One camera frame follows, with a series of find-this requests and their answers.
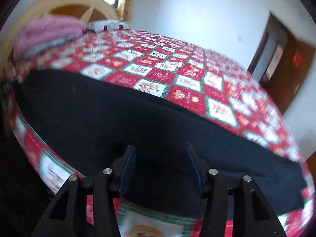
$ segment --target wooden door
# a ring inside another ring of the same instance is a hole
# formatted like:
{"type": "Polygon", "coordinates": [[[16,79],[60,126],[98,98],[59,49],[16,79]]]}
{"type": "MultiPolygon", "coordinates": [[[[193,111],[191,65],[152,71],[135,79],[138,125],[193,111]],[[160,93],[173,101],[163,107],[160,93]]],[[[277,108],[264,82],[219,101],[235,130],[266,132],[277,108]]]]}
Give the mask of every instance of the wooden door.
{"type": "Polygon", "coordinates": [[[282,114],[300,90],[315,53],[315,47],[288,35],[283,55],[270,80],[260,84],[269,93],[282,114]]]}

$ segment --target checkered bedspread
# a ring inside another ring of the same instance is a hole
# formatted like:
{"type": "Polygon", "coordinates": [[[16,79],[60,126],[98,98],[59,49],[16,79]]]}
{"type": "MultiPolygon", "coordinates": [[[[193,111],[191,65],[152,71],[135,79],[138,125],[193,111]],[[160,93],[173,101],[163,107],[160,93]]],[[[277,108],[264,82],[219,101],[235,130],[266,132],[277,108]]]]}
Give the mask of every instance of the checkered bedspread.
{"type": "MultiPolygon", "coordinates": [[[[7,75],[23,81],[31,69],[59,69],[133,88],[176,103],[243,136],[275,154],[298,161],[308,187],[302,190],[304,209],[279,216],[290,237],[299,236],[314,213],[314,183],[298,146],[265,90],[236,62],[214,51],[146,31],[106,31],[86,34],[30,61],[7,68],[7,75]]],[[[54,192],[73,173],[34,132],[8,98],[14,133],[30,163],[54,192]]],[[[198,236],[202,222],[150,211],[115,200],[122,236],[198,236]]],[[[92,198],[87,219],[93,223],[92,198]]],[[[225,237],[232,234],[227,222],[225,237]]]]}

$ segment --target metal pin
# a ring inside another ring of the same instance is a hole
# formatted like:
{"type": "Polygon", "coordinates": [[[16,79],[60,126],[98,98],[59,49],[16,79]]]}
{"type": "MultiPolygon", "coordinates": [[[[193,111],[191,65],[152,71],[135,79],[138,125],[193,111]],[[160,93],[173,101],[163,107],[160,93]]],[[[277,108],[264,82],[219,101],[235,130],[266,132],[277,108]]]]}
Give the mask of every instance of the metal pin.
{"type": "Polygon", "coordinates": [[[249,176],[249,175],[245,175],[244,176],[244,180],[246,181],[246,182],[251,182],[251,177],[249,176]]]}
{"type": "Polygon", "coordinates": [[[69,180],[72,181],[72,182],[76,181],[77,179],[78,179],[78,177],[76,175],[71,175],[69,177],[69,180]]]}
{"type": "Polygon", "coordinates": [[[217,171],[215,168],[211,168],[211,169],[209,170],[209,173],[210,173],[211,175],[217,175],[217,174],[218,174],[218,171],[217,171]]]}
{"type": "Polygon", "coordinates": [[[109,175],[109,174],[112,173],[112,169],[106,168],[106,169],[103,170],[103,173],[106,174],[106,175],[109,175]]]}

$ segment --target folded black garment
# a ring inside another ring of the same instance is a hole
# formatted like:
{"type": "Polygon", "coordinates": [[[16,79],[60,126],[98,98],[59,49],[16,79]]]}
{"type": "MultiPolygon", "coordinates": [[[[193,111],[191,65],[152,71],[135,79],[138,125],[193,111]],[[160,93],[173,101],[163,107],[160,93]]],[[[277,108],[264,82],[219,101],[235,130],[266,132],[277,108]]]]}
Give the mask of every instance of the folded black garment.
{"type": "Polygon", "coordinates": [[[250,175],[277,215],[303,208],[306,182],[298,163],[159,97],[57,70],[32,71],[16,97],[38,135],[86,176],[109,167],[134,144],[137,158],[125,198],[138,205],[203,218],[206,201],[185,173],[189,143],[224,175],[250,175]]]}

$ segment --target wooden headboard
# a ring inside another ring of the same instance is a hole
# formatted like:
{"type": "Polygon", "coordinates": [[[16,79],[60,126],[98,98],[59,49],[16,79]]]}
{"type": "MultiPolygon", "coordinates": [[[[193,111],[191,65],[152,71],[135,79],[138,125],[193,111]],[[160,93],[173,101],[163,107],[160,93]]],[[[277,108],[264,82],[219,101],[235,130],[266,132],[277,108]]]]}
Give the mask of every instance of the wooden headboard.
{"type": "Polygon", "coordinates": [[[85,23],[88,23],[90,18],[94,18],[93,20],[119,19],[116,10],[104,0],[38,0],[16,20],[3,40],[0,40],[0,77],[3,74],[4,65],[11,57],[12,48],[20,30],[29,21],[50,14],[75,16],[85,23]]]}

